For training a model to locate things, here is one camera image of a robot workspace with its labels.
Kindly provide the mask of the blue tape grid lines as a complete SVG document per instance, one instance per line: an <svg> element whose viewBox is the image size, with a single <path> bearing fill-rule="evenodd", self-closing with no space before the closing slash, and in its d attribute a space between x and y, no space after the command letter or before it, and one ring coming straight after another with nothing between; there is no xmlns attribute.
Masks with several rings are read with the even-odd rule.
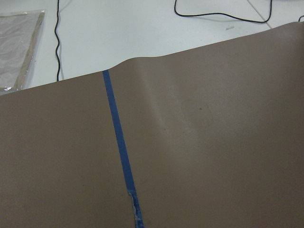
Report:
<svg viewBox="0 0 304 228"><path fill-rule="evenodd" d="M114 96L113 86L110 78L110 73L108 70L104 70L103 72L103 78L104 78L104 85L106 88L108 103L111 111L111 117L113 121L114 126L114 132L116 136L117 146L120 154L120 160L122 164L123 174L124 174L124 180L127 192L132 199L132 207L133 207L133 213L134 213L134 220L135 220L135 227L136 228L143 228L144 222L143 222L143 216L140 208L140 203L138 200L136 187L133 179L132 169L128 157L128 151L126 148L125 140L124 140L124 133L122 130L120 117L116 105L116 100Z"/></svg>

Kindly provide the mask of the brown paper table cover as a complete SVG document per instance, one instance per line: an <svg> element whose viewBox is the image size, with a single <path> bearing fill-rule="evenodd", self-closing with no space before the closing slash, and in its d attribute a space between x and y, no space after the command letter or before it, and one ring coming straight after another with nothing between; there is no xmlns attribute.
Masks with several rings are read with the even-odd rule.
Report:
<svg viewBox="0 0 304 228"><path fill-rule="evenodd" d="M304 25L108 70L144 228L304 225ZM3 228L135 228L102 72L0 98Z"/></svg>

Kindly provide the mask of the clear plastic bag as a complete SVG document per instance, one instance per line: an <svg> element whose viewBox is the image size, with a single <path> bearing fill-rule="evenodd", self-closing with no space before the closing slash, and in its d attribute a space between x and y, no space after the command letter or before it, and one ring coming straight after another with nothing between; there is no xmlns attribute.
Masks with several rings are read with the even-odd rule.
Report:
<svg viewBox="0 0 304 228"><path fill-rule="evenodd" d="M44 10L0 14L0 94L24 89L40 39Z"/></svg>

